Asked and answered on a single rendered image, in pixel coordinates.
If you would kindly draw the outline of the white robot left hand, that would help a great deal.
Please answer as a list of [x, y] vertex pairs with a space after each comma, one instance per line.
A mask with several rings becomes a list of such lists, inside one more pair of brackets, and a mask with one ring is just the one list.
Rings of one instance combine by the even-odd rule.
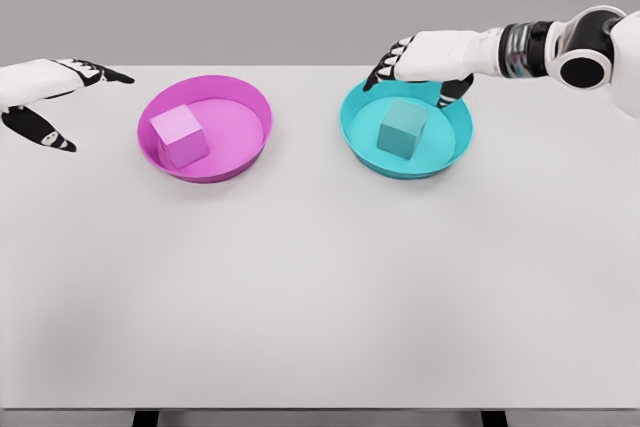
[[36, 59], [0, 67], [0, 122], [32, 143], [66, 152], [76, 145], [30, 109], [34, 103], [70, 95], [100, 82], [132, 84], [129, 75], [78, 59]]

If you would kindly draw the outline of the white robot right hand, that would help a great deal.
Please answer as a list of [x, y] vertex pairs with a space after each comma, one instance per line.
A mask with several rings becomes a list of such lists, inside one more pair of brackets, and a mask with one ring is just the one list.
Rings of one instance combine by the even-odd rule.
[[495, 72], [495, 48], [474, 31], [421, 31], [394, 43], [375, 65], [363, 90], [384, 81], [439, 82], [443, 109], [470, 89], [476, 74]]

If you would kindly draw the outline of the cyan cube block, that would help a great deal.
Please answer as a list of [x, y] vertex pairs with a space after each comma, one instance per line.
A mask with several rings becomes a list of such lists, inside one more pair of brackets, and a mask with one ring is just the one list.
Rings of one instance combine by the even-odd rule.
[[393, 100], [380, 123], [377, 148], [409, 160], [422, 137], [429, 112], [406, 100]]

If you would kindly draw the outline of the cyan round plate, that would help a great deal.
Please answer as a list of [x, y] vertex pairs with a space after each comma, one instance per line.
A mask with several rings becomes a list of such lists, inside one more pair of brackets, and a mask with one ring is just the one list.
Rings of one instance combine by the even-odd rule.
[[453, 165], [474, 133], [463, 100], [440, 108], [441, 85], [385, 81], [365, 91], [361, 84], [343, 100], [339, 125], [358, 160], [396, 179], [426, 178]]

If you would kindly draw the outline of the magenta cube block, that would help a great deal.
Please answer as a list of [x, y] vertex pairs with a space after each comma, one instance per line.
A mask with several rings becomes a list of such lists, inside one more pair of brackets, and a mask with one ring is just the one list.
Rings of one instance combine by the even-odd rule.
[[183, 104], [151, 118], [160, 160], [168, 168], [181, 169], [210, 153], [203, 127]]

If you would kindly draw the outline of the magenta round plate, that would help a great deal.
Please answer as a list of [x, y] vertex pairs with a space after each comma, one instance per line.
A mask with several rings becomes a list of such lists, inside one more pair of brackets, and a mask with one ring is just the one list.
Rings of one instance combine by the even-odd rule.
[[[162, 163], [152, 117], [187, 105], [203, 127], [210, 153], [181, 169]], [[146, 159], [159, 170], [192, 183], [229, 180], [247, 170], [262, 153], [273, 126], [271, 106], [253, 85], [235, 77], [205, 75], [173, 84], [143, 110], [137, 140]]]

